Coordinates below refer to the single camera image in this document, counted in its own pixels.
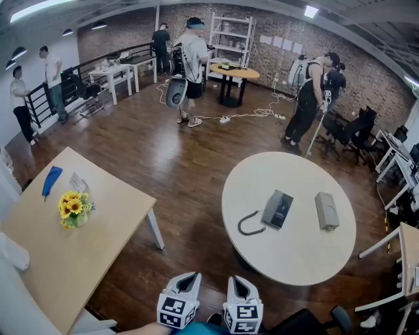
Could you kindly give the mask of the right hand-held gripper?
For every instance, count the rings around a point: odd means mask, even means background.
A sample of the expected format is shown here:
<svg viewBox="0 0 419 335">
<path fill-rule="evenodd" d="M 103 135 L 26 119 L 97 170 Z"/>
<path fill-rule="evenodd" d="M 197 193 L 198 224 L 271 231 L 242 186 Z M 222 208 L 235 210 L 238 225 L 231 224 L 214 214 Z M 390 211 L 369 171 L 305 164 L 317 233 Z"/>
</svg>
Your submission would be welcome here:
<svg viewBox="0 0 419 335">
<path fill-rule="evenodd" d="M 257 334 L 264 305 L 256 286 L 238 275 L 229 277 L 223 318 L 231 334 Z"/>
</svg>

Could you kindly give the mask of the black telephone with cord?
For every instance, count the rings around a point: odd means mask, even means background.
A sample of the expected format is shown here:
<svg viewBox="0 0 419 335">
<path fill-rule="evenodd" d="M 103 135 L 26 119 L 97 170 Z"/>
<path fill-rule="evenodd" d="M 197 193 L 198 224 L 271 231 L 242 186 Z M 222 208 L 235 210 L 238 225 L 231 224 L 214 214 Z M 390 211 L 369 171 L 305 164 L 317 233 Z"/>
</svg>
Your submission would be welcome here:
<svg viewBox="0 0 419 335">
<path fill-rule="evenodd" d="M 266 206 L 263 210 L 256 210 L 239 220 L 239 233 L 241 233 L 244 236 L 253 236 L 256 234 L 263 233 L 266 230 L 266 226 L 271 226 L 275 229 L 281 229 L 291 208 L 292 202 L 292 196 L 289 196 L 288 194 L 283 193 L 279 190 L 275 190 L 269 198 L 269 200 L 267 201 Z M 253 218 L 259 213 L 263 214 L 261 218 L 261 223 L 263 224 L 263 227 L 252 232 L 245 232 L 242 229 L 242 224 L 246 220 Z"/>
</svg>

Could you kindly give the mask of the person's left forearm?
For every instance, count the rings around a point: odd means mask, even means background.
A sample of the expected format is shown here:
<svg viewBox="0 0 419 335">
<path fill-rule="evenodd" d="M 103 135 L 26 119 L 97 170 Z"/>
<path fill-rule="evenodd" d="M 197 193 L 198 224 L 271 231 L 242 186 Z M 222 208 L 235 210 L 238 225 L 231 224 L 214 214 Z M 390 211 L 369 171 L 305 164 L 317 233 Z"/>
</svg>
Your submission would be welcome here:
<svg viewBox="0 0 419 335">
<path fill-rule="evenodd" d="M 148 325 L 116 333 L 116 335 L 170 335 L 173 329 L 158 323 L 149 323 Z"/>
</svg>

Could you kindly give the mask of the black office chair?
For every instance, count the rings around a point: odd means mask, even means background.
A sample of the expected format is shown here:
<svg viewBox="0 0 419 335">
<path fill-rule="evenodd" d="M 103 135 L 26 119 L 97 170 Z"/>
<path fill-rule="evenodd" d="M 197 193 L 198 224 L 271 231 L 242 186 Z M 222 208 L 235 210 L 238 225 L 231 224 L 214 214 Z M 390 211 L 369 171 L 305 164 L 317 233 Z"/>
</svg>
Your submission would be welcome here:
<svg viewBox="0 0 419 335">
<path fill-rule="evenodd" d="M 288 317 L 267 332 L 268 335 L 329 335 L 328 330 L 339 328 L 343 335 L 352 332 L 350 316 L 341 306 L 330 311 L 331 320 L 321 323 L 316 316 L 304 308 Z"/>
<path fill-rule="evenodd" d="M 343 147 L 349 143 L 349 139 L 345 135 L 344 126 L 329 113 L 325 115 L 322 124 L 326 131 L 326 137 L 323 138 L 323 144 L 325 145 L 323 157 L 326 158 L 330 152 L 334 152 L 340 160 L 336 142 L 338 141 Z"/>
<path fill-rule="evenodd" d="M 366 106 L 366 108 L 359 110 L 358 117 L 348 125 L 350 130 L 354 132 L 351 134 L 347 143 L 348 148 L 344 152 L 352 152 L 355 154 L 355 164 L 359 164 L 359 159 L 362 159 L 363 165 L 367 165 L 367 160 L 364 153 L 371 153 L 373 145 L 369 142 L 371 131 L 374 127 L 377 113 L 375 110 Z"/>
</svg>

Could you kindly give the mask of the rectangular wooden table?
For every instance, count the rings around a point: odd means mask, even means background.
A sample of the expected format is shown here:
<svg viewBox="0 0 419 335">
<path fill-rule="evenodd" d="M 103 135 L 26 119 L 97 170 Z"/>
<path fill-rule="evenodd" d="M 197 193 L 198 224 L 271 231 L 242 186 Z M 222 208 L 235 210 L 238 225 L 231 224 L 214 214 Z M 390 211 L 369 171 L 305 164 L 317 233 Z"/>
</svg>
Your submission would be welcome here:
<svg viewBox="0 0 419 335">
<path fill-rule="evenodd" d="M 1 230 L 30 257 L 23 282 L 34 301 L 61 334 L 71 330 L 79 313 L 127 244 L 148 219 L 159 248 L 155 199 L 93 164 L 71 148 L 51 163 L 62 174 L 47 197 L 42 189 L 49 168 L 34 178 L 3 221 Z M 62 227 L 58 202 L 72 175 L 85 183 L 95 210 L 80 228 Z"/>
</svg>

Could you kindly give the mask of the grey speaker box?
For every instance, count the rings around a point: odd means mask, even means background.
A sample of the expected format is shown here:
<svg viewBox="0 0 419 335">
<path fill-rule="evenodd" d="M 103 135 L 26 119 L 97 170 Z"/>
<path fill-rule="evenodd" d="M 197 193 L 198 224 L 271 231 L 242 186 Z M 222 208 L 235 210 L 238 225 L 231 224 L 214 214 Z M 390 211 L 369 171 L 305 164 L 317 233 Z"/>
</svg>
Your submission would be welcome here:
<svg viewBox="0 0 419 335">
<path fill-rule="evenodd" d="M 340 226 L 337 208 L 332 194 L 319 192 L 315 197 L 321 230 L 335 230 Z"/>
</svg>

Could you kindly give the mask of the white paper card stand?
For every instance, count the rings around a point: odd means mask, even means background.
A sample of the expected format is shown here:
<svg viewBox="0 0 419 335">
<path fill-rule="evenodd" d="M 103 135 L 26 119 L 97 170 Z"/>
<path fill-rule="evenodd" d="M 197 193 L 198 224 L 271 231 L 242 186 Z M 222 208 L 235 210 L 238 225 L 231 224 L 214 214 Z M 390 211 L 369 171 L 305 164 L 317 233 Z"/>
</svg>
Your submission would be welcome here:
<svg viewBox="0 0 419 335">
<path fill-rule="evenodd" d="M 87 184 L 85 181 L 75 172 L 73 172 L 70 180 L 69 180 L 70 190 L 78 192 L 78 193 L 85 193 L 87 190 Z"/>
</svg>

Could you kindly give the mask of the white kettle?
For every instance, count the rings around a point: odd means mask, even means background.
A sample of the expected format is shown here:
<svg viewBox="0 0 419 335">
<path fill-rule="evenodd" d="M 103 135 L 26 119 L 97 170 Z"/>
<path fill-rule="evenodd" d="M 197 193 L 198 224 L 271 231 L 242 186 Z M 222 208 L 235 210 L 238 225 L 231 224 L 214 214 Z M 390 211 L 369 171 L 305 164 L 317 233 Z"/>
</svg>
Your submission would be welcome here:
<svg viewBox="0 0 419 335">
<path fill-rule="evenodd" d="M 0 232 L 0 256 L 23 272 L 29 268 L 28 251 L 3 232 Z"/>
</svg>

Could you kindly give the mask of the grey oval shell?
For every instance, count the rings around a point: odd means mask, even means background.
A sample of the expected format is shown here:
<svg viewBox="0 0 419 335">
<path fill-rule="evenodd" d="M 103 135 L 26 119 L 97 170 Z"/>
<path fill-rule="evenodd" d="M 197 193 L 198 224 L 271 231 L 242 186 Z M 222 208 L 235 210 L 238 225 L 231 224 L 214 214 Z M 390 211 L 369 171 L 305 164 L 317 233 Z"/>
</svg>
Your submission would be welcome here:
<svg viewBox="0 0 419 335">
<path fill-rule="evenodd" d="M 169 108 L 179 107 L 187 92 L 188 81 L 185 77 L 174 76 L 168 82 L 166 105 Z"/>
</svg>

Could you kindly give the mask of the white office desk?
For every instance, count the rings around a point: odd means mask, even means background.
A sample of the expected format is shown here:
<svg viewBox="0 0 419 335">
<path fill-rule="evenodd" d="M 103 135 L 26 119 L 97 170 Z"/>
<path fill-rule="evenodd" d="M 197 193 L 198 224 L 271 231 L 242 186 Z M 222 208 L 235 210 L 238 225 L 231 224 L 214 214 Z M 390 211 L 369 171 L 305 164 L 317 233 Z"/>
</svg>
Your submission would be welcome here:
<svg viewBox="0 0 419 335">
<path fill-rule="evenodd" d="M 382 182 L 385 175 L 394 165 L 400 169 L 405 182 L 404 187 L 387 204 L 384 205 L 384 210 L 387 211 L 396 204 L 396 201 L 405 192 L 411 193 L 419 185 L 419 173 L 414 171 L 415 165 L 412 156 L 402 143 L 397 142 L 397 139 L 391 133 L 386 130 L 379 129 L 378 133 L 375 135 L 373 145 L 379 139 L 383 139 L 387 142 L 389 149 L 375 167 L 375 171 L 378 173 L 376 183 L 379 184 Z"/>
</svg>

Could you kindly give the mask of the black sled chair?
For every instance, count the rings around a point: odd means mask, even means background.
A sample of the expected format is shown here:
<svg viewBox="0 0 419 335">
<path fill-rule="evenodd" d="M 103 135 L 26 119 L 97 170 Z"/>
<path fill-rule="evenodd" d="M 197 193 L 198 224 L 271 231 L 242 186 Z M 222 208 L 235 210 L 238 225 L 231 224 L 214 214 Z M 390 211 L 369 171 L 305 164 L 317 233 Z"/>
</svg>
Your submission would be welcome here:
<svg viewBox="0 0 419 335">
<path fill-rule="evenodd" d="M 101 85 L 94 82 L 82 80 L 80 75 L 70 72 L 69 78 L 76 86 L 76 95 L 83 100 L 83 104 L 79 109 L 79 115 L 82 118 L 91 118 L 96 113 L 102 111 L 105 107 L 103 99 L 100 97 L 102 93 Z"/>
</svg>

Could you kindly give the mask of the round wooden table black base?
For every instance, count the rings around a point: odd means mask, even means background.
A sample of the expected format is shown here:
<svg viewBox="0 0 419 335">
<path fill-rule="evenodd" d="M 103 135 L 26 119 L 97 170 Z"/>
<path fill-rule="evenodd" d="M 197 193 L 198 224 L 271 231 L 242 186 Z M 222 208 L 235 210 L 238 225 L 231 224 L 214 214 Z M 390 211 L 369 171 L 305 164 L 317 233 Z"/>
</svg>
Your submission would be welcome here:
<svg viewBox="0 0 419 335">
<path fill-rule="evenodd" d="M 248 79 L 258 79 L 259 72 L 253 69 L 240 68 L 240 69 L 225 69 L 222 63 L 213 63 L 209 69 L 222 75 L 221 89 L 219 94 L 219 103 L 228 108 L 238 108 L 242 106 L 246 84 Z M 240 92 L 238 98 L 231 96 L 231 89 L 233 78 L 237 77 L 242 80 L 240 85 Z"/>
</svg>

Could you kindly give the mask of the black backpack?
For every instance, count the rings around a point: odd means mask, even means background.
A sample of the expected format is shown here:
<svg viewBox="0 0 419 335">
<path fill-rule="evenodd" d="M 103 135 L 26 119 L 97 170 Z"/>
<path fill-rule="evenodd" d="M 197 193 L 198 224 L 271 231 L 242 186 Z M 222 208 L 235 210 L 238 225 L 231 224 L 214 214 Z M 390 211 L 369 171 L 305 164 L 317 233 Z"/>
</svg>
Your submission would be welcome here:
<svg viewBox="0 0 419 335">
<path fill-rule="evenodd" d="M 185 53 L 183 50 L 183 44 L 177 43 L 171 50 L 172 67 L 171 75 L 173 77 L 186 78 L 185 72 Z"/>
</svg>

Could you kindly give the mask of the long ceiling tube light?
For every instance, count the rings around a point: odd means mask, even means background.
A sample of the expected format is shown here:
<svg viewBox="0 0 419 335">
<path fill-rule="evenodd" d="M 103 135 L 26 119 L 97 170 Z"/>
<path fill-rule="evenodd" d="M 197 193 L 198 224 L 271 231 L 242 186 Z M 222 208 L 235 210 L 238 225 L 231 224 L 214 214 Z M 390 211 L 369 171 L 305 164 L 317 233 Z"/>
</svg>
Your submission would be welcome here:
<svg viewBox="0 0 419 335">
<path fill-rule="evenodd" d="M 24 8 L 16 13 L 14 13 L 10 18 L 10 23 L 13 24 L 27 16 L 40 12 L 42 10 L 48 9 L 50 7 L 55 7 L 65 3 L 70 3 L 75 0 L 45 0 L 43 2 L 37 3 L 30 7 Z"/>
</svg>

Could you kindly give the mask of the wooden desk white frame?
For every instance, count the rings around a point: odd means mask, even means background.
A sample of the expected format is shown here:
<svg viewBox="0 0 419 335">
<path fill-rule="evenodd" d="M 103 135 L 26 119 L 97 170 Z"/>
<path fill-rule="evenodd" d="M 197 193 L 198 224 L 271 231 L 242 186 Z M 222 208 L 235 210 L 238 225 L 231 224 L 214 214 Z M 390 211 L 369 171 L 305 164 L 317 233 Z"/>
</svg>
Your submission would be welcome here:
<svg viewBox="0 0 419 335">
<path fill-rule="evenodd" d="M 392 233 L 360 253 L 359 259 L 374 253 L 394 238 L 399 239 L 401 248 L 401 257 L 399 258 L 402 267 L 401 290 L 385 299 L 358 306 L 354 309 L 355 312 L 374 309 L 402 297 L 407 299 L 419 297 L 419 229 L 402 222 Z"/>
</svg>

